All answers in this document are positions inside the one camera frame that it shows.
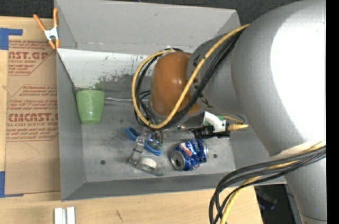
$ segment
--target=green cup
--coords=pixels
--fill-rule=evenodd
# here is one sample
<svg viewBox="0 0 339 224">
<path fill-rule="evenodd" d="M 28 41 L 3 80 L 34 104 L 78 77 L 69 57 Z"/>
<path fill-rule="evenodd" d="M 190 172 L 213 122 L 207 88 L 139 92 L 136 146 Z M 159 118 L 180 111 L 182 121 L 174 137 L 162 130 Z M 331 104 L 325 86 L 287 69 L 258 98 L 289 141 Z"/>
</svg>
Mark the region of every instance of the green cup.
<svg viewBox="0 0 339 224">
<path fill-rule="evenodd" d="M 85 89 L 76 93 L 76 103 L 82 124 L 100 123 L 104 110 L 105 93 Z"/>
</svg>

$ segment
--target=pepsi can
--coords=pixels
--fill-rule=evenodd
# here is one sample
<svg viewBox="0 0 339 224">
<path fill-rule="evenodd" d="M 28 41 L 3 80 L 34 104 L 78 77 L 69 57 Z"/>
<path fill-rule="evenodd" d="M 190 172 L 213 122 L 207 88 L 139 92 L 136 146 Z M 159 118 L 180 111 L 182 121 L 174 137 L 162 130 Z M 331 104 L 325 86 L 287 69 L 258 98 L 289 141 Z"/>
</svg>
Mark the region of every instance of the pepsi can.
<svg viewBox="0 0 339 224">
<path fill-rule="evenodd" d="M 203 139 L 191 139 L 180 143 L 171 154 L 171 162 L 175 169 L 190 171 L 207 161 L 208 150 Z"/>
</svg>

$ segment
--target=yellow cable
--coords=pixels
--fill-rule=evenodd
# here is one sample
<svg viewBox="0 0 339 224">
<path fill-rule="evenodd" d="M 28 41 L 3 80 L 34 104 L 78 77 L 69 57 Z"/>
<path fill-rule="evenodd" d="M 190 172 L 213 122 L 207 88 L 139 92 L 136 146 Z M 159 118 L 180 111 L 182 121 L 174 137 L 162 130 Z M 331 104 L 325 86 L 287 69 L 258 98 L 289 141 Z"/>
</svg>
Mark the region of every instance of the yellow cable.
<svg viewBox="0 0 339 224">
<path fill-rule="evenodd" d="M 222 117 L 225 118 L 225 119 L 233 120 L 233 121 L 238 122 L 238 123 L 240 123 L 240 124 L 244 124 L 244 123 L 245 123 L 245 121 L 237 120 L 237 119 L 232 118 L 232 117 L 230 117 L 230 116 L 222 115 Z"/>
<path fill-rule="evenodd" d="M 239 129 L 247 128 L 248 124 L 230 124 L 227 126 L 228 131 L 237 131 Z"/>
<path fill-rule="evenodd" d="M 316 145 L 316 146 L 311 146 L 310 148 L 306 149 L 305 151 L 303 151 L 303 153 L 306 153 L 306 152 L 309 152 L 309 151 L 312 151 L 312 150 L 315 150 L 315 149 L 318 149 L 320 147 L 322 147 L 323 145 Z M 270 167 L 267 167 L 266 169 L 274 169 L 274 168 L 279 168 L 279 167 L 285 167 L 285 166 L 289 166 L 293 163 L 295 163 L 296 161 L 291 161 L 291 162 L 288 162 L 288 163 L 283 163 L 283 164 L 278 164 L 278 165 L 274 165 L 274 166 L 270 166 Z M 247 183 L 251 183 L 251 182 L 255 182 L 257 179 L 259 179 L 261 176 L 257 176 L 257 177 L 252 177 L 252 178 L 249 178 L 247 180 L 245 180 L 242 185 L 244 184 L 247 184 Z M 225 209 L 224 209 L 224 212 L 223 212 L 223 215 L 222 215 L 222 218 L 221 218 L 221 221 L 220 221 L 220 224 L 225 224 L 226 223 L 226 219 L 229 215 L 229 212 L 231 210 L 231 207 L 234 203 L 234 201 L 236 200 L 236 198 L 240 195 L 240 193 L 242 192 L 242 190 L 244 189 L 239 189 L 237 192 L 235 192 L 228 200 L 226 206 L 225 206 Z"/>
<path fill-rule="evenodd" d="M 189 81 L 187 82 L 181 96 L 179 97 L 177 103 L 175 104 L 174 109 L 171 111 L 171 113 L 168 115 L 168 117 L 162 121 L 159 124 L 153 124 L 150 123 L 141 113 L 141 111 L 139 110 L 139 107 L 137 105 L 137 100 L 136 100 L 136 96 L 135 96 L 135 86 L 136 86 L 136 81 L 137 81 L 137 77 L 141 71 L 141 69 L 143 68 L 143 66 L 145 65 L 145 63 L 147 63 L 148 61 L 150 61 L 153 57 L 157 56 L 158 54 L 162 54 L 164 53 L 162 52 L 158 52 L 155 53 L 153 55 L 151 55 L 150 57 L 148 57 L 146 60 L 144 60 L 140 66 L 137 68 L 137 71 L 133 77 L 132 80 L 132 102 L 133 102 L 133 106 L 134 109 L 138 115 L 138 117 L 141 119 L 141 121 L 143 123 L 145 123 L 146 125 L 148 125 L 149 127 L 152 127 L 154 129 L 160 129 L 161 127 L 165 126 L 175 115 L 175 113 L 178 111 L 178 109 L 180 108 L 180 105 L 182 103 L 182 101 L 184 100 L 188 90 L 190 89 L 195 77 L 197 76 L 200 68 L 202 67 L 202 65 L 204 64 L 204 62 L 206 61 L 206 59 L 221 45 L 223 44 L 228 38 L 232 37 L 234 34 L 238 33 L 239 31 L 245 29 L 246 27 L 248 27 L 249 24 L 245 24 L 243 26 L 240 26 L 234 30 L 232 30 L 231 32 L 227 33 L 225 36 L 223 36 L 217 43 L 215 43 L 209 50 L 208 52 L 204 55 L 204 57 L 200 60 L 199 64 L 197 65 L 197 67 L 195 68 L 193 74 L 191 75 Z"/>
</svg>

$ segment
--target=wooden table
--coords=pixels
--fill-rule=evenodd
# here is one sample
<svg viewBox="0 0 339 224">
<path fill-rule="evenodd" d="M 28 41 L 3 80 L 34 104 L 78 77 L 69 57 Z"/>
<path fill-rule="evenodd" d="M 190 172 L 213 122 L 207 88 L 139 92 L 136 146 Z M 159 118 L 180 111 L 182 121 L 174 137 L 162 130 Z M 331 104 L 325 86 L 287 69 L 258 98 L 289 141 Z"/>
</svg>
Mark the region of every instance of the wooden table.
<svg viewBox="0 0 339 224">
<path fill-rule="evenodd" d="M 0 28 L 20 26 L 27 18 L 0 17 Z M 5 169 L 6 84 L 8 51 L 0 50 L 0 171 Z M 214 190 L 60 201 L 60 192 L 25 194 L 0 199 L 0 223 L 53 223 L 56 207 L 76 208 L 76 223 L 209 223 L 208 205 Z M 262 224 L 253 187 L 233 205 L 228 224 Z"/>
</svg>

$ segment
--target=small hole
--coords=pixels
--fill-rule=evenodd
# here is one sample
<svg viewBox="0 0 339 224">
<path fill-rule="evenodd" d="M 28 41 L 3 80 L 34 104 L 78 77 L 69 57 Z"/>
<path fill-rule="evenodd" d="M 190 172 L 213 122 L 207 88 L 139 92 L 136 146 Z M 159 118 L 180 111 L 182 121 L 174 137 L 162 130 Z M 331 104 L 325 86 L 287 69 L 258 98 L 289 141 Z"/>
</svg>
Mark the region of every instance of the small hole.
<svg viewBox="0 0 339 224">
<path fill-rule="evenodd" d="M 178 167 L 181 167 L 181 163 L 179 162 L 178 159 L 175 161 L 175 164 L 176 164 Z"/>
</svg>

